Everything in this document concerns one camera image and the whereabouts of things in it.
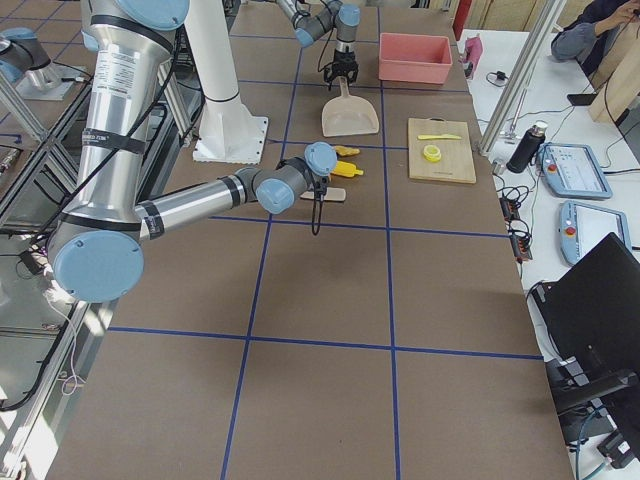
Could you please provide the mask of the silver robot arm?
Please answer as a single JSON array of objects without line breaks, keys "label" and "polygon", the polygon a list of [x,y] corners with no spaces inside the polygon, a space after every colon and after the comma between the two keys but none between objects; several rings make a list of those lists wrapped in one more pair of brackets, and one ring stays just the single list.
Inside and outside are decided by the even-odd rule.
[{"label": "silver robot arm", "polygon": [[328,89],[333,83],[343,81],[347,85],[357,80],[359,64],[354,43],[360,25],[361,11],[357,5],[342,1],[322,1],[317,14],[302,7],[305,1],[277,0],[276,4],[290,21],[295,36],[303,48],[313,45],[325,35],[336,33],[335,48],[330,62],[321,65],[321,53],[317,71],[323,74]]},{"label": "silver robot arm", "polygon": [[[272,170],[259,167],[267,121],[243,105],[218,1],[85,1],[82,34],[97,53],[77,186],[56,215],[47,255],[59,287],[87,303],[128,293],[144,270],[141,242],[247,202],[278,214],[324,183],[337,163],[327,143]],[[205,96],[200,146],[235,156],[235,174],[138,201],[148,116],[166,95],[186,34]]]}]

